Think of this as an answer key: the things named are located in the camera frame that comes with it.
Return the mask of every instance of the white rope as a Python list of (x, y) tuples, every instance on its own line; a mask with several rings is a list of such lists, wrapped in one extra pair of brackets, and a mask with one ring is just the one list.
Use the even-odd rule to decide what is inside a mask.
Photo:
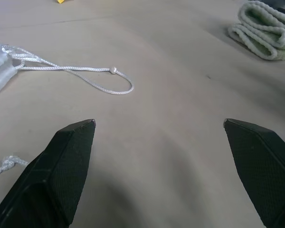
[(24, 161), (17, 156), (8, 156), (5, 157), (2, 161), (2, 166), (0, 167), (0, 173), (13, 168), (15, 166), (15, 163), (23, 166), (27, 166), (29, 164), (27, 161)]
[[(74, 74), (74, 75), (80, 77), (81, 79), (86, 81), (91, 86), (94, 86), (95, 88), (97, 88), (97, 89), (99, 89), (105, 93), (113, 94), (113, 95), (124, 95), (124, 94), (128, 94), (134, 90), (133, 82), (125, 74), (118, 71), (116, 67), (112, 67), (112, 68), (91, 68), (91, 67), (58, 66), (54, 63), (48, 62), (48, 61), (46, 61), (46, 60), (44, 60), (44, 59), (42, 59), (42, 58), (40, 58), (34, 54), (22, 49), (22, 48), (19, 48), (19, 47), (4, 45), (4, 46), (2, 46), (2, 51), (5, 52), (6, 54), (8, 54), (12, 59), (18, 59), (21, 61), (21, 64), (19, 66), (15, 67), (17, 70), (64, 70), (64, 71), (67, 71), (71, 74)], [(50, 65), (50, 67), (27, 67), (27, 66), (25, 66), (25, 61), (44, 63), (47, 65)], [(121, 92), (109, 90), (109, 89), (106, 89), (106, 88), (96, 84), (96, 83), (91, 82), (86, 77), (83, 77), (82, 75), (75, 72), (74, 70), (76, 70), (76, 71), (92, 71), (92, 72), (107, 72), (108, 71), (108, 72), (111, 72), (111, 74), (113, 74), (113, 75), (117, 74), (120, 77), (123, 77), (125, 80), (127, 80), (130, 83), (131, 88), (127, 91), (121, 91)]]

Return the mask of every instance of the floor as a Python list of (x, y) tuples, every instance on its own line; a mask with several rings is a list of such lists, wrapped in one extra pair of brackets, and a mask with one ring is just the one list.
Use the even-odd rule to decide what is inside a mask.
[[(0, 161), (31, 161), (54, 133), (96, 119), (71, 228), (261, 228), (225, 118), (285, 140), (285, 62), (226, 36), (242, 0), (0, 0), (0, 43), (63, 66), (116, 66), (105, 94), (61, 71), (19, 72), (0, 92)], [(86, 73), (111, 89), (117, 76)], [(0, 176), (0, 202), (23, 168)]]

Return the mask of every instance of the folded towel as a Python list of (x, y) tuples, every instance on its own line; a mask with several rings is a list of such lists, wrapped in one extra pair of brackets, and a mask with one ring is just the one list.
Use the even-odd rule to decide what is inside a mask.
[(285, 60), (285, 14), (259, 2), (249, 1), (238, 12), (242, 24), (228, 28), (234, 40), (267, 60)]

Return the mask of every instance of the white drawstring bag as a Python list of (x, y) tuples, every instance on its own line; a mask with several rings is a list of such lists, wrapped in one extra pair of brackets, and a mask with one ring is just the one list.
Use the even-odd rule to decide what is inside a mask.
[[(20, 65), (13, 66), (13, 59), (20, 60)], [(27, 67), (25, 62), (38, 62), (50, 65), (50, 67)], [(48, 62), (24, 49), (15, 46), (2, 45), (0, 44), (0, 90), (7, 84), (7, 82), (17, 73), (18, 70), (64, 70), (72, 73), (93, 87), (113, 95), (124, 95), (132, 92), (134, 90), (134, 85), (131, 80), (123, 73), (118, 71), (116, 67), (112, 68), (91, 68), (91, 67), (74, 67), (74, 66), (58, 66), (54, 63)], [(93, 71), (93, 72), (111, 72), (112, 74), (117, 74), (120, 77), (126, 79), (130, 83), (130, 89), (127, 91), (113, 91), (106, 89), (96, 83), (91, 82), (87, 78), (83, 77), (75, 71)]]

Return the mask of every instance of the gray floor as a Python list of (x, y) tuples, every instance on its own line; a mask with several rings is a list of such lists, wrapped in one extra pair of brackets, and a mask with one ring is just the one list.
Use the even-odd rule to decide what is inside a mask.
[[(0, 43), (64, 66), (116, 66), (136, 86), (114, 96), (66, 72), (19, 72), (0, 93), (0, 161), (31, 161), (57, 130), (95, 118), (72, 228), (263, 227), (223, 121), (257, 123), (285, 140), (285, 62), (262, 61), (225, 35), (242, 2), (0, 0)], [(22, 170), (0, 176), (0, 202)]]

